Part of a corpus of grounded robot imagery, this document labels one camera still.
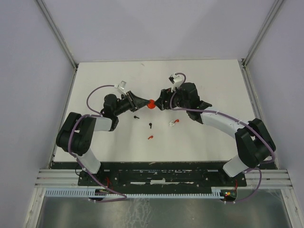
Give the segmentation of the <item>round orange earbud case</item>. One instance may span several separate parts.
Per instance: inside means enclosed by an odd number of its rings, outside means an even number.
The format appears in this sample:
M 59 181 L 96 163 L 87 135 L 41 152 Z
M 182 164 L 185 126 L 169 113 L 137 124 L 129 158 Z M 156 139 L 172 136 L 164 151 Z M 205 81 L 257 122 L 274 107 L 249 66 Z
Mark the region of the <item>round orange earbud case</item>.
M 155 101 L 152 100 L 152 99 L 150 99 L 150 100 L 149 100 L 149 103 L 147 104 L 147 107 L 148 107 L 149 109 L 154 109 L 154 108 L 156 107 Z

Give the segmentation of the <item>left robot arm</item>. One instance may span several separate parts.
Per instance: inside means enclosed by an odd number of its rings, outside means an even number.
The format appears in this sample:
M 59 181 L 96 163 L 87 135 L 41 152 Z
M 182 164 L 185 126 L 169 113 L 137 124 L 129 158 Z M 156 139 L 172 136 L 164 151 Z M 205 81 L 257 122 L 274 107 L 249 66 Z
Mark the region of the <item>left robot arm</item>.
M 112 132 L 116 129 L 118 116 L 126 111 L 135 112 L 150 104 L 135 96 L 131 91 L 118 98 L 108 94 L 104 98 L 104 108 L 99 115 L 81 115 L 70 112 L 59 130 L 56 145 L 73 156 L 94 185 L 101 185 L 105 180 L 101 162 L 95 157 L 91 142 L 94 132 Z

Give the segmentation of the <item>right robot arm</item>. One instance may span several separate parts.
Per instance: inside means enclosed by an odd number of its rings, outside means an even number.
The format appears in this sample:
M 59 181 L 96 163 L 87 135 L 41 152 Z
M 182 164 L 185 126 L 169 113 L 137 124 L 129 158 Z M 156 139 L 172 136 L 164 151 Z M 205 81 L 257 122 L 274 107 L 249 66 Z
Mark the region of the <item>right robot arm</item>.
M 235 139 L 237 155 L 225 163 L 218 173 L 218 181 L 224 186 L 233 183 L 238 174 L 275 160 L 276 146 L 262 120 L 255 118 L 244 122 L 216 110 L 200 99 L 194 83 L 161 90 L 154 104 L 160 110 L 186 111 L 190 119 L 214 127 Z

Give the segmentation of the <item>right controller board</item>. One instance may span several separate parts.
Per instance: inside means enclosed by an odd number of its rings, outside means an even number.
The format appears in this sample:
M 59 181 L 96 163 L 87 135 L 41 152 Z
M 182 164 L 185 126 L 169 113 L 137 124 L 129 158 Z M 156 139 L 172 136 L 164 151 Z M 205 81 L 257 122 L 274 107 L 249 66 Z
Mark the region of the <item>right controller board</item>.
M 236 190 L 224 190 L 223 191 L 223 201 L 235 201 L 238 192 Z

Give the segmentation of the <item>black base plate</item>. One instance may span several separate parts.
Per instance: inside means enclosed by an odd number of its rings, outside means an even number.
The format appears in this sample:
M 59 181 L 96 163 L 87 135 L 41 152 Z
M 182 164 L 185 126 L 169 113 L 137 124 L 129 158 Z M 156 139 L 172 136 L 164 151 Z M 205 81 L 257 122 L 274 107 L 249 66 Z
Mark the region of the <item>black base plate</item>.
M 128 184 L 198 184 L 202 187 L 245 187 L 244 174 L 225 178 L 218 170 L 108 170 L 94 177 L 107 187 Z

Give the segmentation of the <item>right aluminium corner post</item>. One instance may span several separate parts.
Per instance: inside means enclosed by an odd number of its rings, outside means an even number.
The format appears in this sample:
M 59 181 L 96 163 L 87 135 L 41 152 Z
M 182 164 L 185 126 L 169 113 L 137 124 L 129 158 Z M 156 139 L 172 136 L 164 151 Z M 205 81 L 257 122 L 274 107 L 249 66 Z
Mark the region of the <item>right aluminium corner post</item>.
M 249 51 L 247 52 L 246 57 L 242 59 L 243 68 L 246 68 L 251 62 L 263 39 L 265 38 L 267 32 L 271 28 L 271 25 L 273 24 L 281 8 L 283 7 L 284 3 L 285 0 L 275 0 L 273 2 L 265 20 L 263 21 L 261 28 L 258 31 L 258 34 L 256 35 L 251 47 L 249 48 Z

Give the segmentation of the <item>aluminium corner post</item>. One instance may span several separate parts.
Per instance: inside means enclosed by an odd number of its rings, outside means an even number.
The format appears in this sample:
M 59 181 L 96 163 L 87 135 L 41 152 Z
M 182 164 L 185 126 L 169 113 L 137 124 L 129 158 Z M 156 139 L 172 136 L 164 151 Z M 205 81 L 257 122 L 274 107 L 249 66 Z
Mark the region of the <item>aluminium corner post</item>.
M 271 25 L 273 24 L 281 8 L 283 7 L 284 3 L 285 0 L 275 0 L 273 2 L 265 20 L 263 21 L 261 28 L 258 31 L 258 34 L 256 35 L 251 47 L 249 48 L 249 51 L 247 52 L 246 57 L 242 59 L 243 68 L 246 68 L 251 62 L 263 39 L 265 38 L 267 32 L 271 28 Z
M 65 56 L 67 57 L 69 63 L 71 64 L 73 69 L 77 69 L 78 63 L 74 60 L 71 51 L 68 48 L 68 45 L 60 32 L 59 27 L 56 25 L 46 3 L 44 0 L 35 0 L 39 10 L 41 11 L 42 15 L 44 16 L 48 26 L 50 27 L 53 35 L 55 36 L 60 48 L 64 52 Z

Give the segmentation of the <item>left aluminium corner post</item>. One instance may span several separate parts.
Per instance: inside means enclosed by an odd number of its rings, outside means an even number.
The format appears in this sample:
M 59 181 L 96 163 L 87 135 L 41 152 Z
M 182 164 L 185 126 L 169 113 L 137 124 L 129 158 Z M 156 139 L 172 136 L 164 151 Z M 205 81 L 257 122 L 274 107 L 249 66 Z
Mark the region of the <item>left aluminium corner post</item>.
M 44 16 L 48 26 L 50 27 L 53 35 L 55 36 L 60 48 L 64 52 L 65 56 L 67 57 L 69 63 L 71 64 L 73 69 L 77 69 L 78 63 L 74 60 L 71 51 L 68 48 L 68 45 L 60 32 L 59 27 L 56 25 L 46 3 L 44 0 L 35 0 L 39 10 L 41 11 L 42 15 Z

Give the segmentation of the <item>aluminium frame rail front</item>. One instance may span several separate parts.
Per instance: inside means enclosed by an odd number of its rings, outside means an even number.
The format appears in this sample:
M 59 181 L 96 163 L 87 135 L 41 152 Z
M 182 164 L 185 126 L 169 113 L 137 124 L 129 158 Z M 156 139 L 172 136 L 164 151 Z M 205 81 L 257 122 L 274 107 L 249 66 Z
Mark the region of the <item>aluminium frame rail front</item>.
M 246 173 L 238 181 L 238 189 L 254 189 L 258 184 L 261 190 L 264 189 L 292 189 L 289 174 L 287 170 L 262 170 L 259 175 L 257 170 Z M 35 182 L 36 187 L 44 188 L 81 188 L 78 184 L 79 177 L 74 170 L 40 170 Z

